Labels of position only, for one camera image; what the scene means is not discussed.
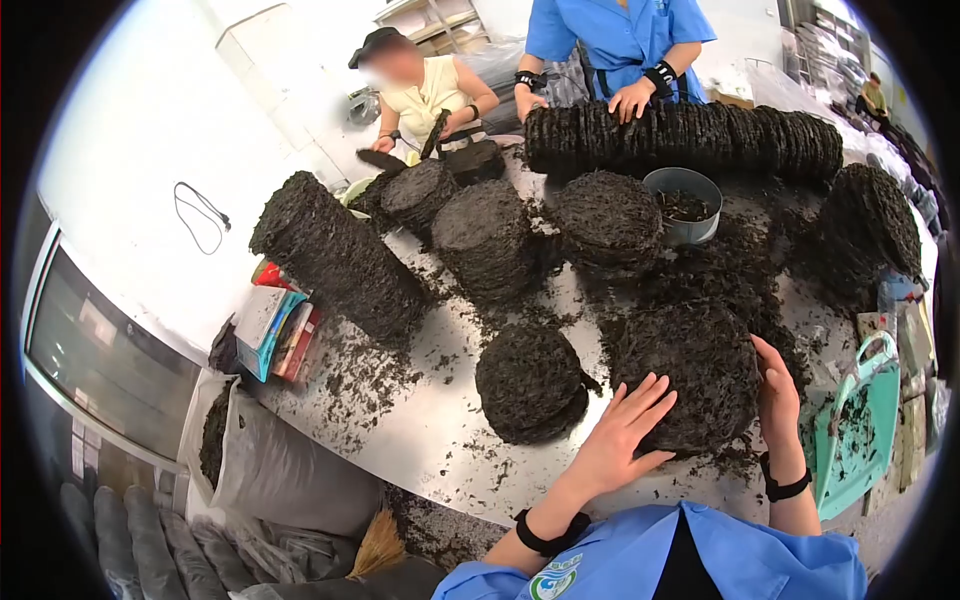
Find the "cream sleeveless blouse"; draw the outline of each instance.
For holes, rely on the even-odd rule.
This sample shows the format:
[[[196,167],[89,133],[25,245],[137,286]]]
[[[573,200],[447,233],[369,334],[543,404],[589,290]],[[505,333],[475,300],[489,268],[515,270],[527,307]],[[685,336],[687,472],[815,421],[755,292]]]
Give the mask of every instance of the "cream sleeveless blouse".
[[[454,112],[473,103],[473,99],[457,87],[460,78],[452,55],[423,59],[423,71],[423,88],[414,85],[404,90],[385,89],[380,92],[383,101],[400,115],[401,122],[419,144],[426,141],[441,109]],[[460,129],[479,125],[480,120],[477,119]]]

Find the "blue work shirt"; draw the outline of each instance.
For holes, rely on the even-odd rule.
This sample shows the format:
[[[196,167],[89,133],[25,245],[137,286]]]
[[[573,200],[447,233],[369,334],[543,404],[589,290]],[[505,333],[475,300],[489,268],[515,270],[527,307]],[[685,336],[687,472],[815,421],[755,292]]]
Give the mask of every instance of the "blue work shirt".
[[[595,523],[580,541],[533,578],[508,566],[464,563],[434,600],[650,600],[673,534],[686,515],[704,568],[726,600],[863,598],[867,573],[853,538],[798,537],[702,504],[641,506]]]
[[[628,6],[616,0],[534,0],[526,53],[564,61],[580,38],[593,68],[607,72],[609,94],[593,76],[596,97],[610,100],[663,60],[674,44],[717,38],[696,0],[630,0]],[[692,68],[686,69],[686,79],[685,99],[705,103],[707,94]]]

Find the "wristband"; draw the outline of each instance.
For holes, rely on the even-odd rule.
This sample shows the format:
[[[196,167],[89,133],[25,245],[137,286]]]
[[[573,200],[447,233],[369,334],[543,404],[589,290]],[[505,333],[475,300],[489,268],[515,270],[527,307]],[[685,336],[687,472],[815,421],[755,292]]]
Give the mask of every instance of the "wristband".
[[[553,540],[541,540],[527,527],[527,513],[529,512],[530,509],[523,509],[519,515],[514,517],[514,521],[516,521],[516,536],[520,538],[523,545],[537,552],[545,559],[552,559],[561,552],[569,550],[590,525],[589,516],[585,513],[577,513],[570,521],[570,526],[566,528],[566,533]]]
[[[644,71],[643,74],[657,87],[658,96],[665,98],[673,95],[673,88],[670,87],[670,84],[677,81],[677,72],[673,70],[672,66],[661,60],[653,68]]]
[[[545,85],[540,82],[540,75],[534,73],[533,71],[517,71],[514,74],[514,82],[514,85],[526,85],[530,88],[530,91],[537,91],[538,89],[545,87]]]
[[[760,470],[763,471],[763,481],[767,484],[767,499],[771,503],[799,495],[806,490],[806,486],[813,480],[810,476],[810,468],[807,468],[800,481],[786,486],[780,485],[777,480],[770,476],[770,452],[760,454]]]

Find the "stainless steel table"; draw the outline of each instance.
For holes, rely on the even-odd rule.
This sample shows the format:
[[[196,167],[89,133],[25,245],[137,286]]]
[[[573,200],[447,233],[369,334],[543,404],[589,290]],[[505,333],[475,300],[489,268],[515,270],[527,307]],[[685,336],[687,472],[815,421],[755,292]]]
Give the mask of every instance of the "stainless steel table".
[[[544,176],[524,171],[514,150],[504,154],[506,177],[520,198],[541,202]],[[750,204],[741,200],[725,205],[725,210],[762,210]],[[453,283],[437,257],[420,252],[420,243],[406,232],[391,233],[386,242],[400,260],[426,274],[438,288]],[[605,390],[602,396],[590,393],[586,417],[555,442],[504,444],[490,430],[473,383],[484,332],[472,304],[457,296],[426,316],[407,365],[374,346],[353,324],[324,316],[304,366],[311,370],[309,382],[290,387],[274,381],[257,391],[258,398],[306,435],[379,477],[449,508],[508,525],[512,515],[536,502],[569,465],[612,395],[601,364],[600,332],[569,265],[550,278],[548,290],[540,296],[558,315],[582,313],[562,332],[576,348],[584,370]],[[806,410],[815,410],[825,394],[835,390],[844,361],[852,360],[855,332],[786,276],[780,277],[780,297],[784,322],[797,335],[798,344],[813,340],[823,344],[819,354],[811,353],[814,380],[807,389],[812,401]],[[756,424],[751,437],[754,448],[762,450]],[[627,488],[597,498],[588,511],[603,517],[633,506],[674,504],[686,498],[766,522],[762,493],[758,467],[744,481],[720,473],[710,459],[700,457],[671,461]]]

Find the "black armband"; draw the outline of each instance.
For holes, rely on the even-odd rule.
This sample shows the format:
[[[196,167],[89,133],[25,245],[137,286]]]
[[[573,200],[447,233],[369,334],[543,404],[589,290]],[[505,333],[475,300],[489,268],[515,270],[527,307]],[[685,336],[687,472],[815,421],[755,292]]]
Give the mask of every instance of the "black armband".
[[[763,472],[763,481],[767,487],[767,499],[771,502],[786,500],[787,498],[799,495],[806,490],[806,486],[813,480],[810,476],[810,469],[808,468],[804,476],[800,478],[800,481],[785,486],[780,485],[776,479],[770,476],[770,452],[764,452],[760,455],[760,470]]]
[[[523,509],[519,515],[514,517],[514,521],[516,521],[516,536],[520,538],[523,545],[537,552],[545,559],[552,559],[561,552],[573,547],[573,544],[577,542],[577,539],[580,538],[590,525],[590,517],[588,515],[585,513],[577,513],[573,517],[573,520],[570,521],[570,526],[566,528],[566,533],[553,540],[541,540],[527,527],[527,513],[529,512],[530,509]]]
[[[514,73],[514,85],[516,84],[524,84],[530,88],[530,91],[537,91],[546,87],[546,84],[540,80],[540,75],[533,71],[517,71]]]
[[[648,80],[657,87],[657,95],[666,98],[673,95],[673,88],[670,84],[677,81],[677,72],[673,67],[661,60],[652,68],[643,72]]]

